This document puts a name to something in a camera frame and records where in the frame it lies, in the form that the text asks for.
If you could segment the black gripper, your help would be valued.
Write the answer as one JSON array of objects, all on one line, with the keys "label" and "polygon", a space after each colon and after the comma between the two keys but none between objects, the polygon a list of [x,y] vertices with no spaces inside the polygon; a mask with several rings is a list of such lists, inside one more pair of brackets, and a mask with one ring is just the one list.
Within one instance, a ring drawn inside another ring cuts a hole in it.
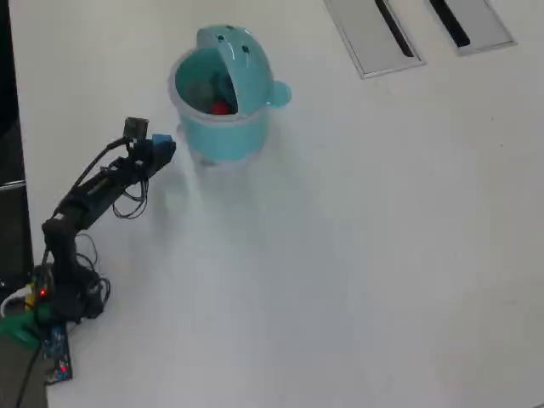
[{"label": "black gripper", "polygon": [[133,177],[152,177],[173,159],[176,143],[163,141],[154,144],[151,139],[141,139],[128,150],[128,165]]}]

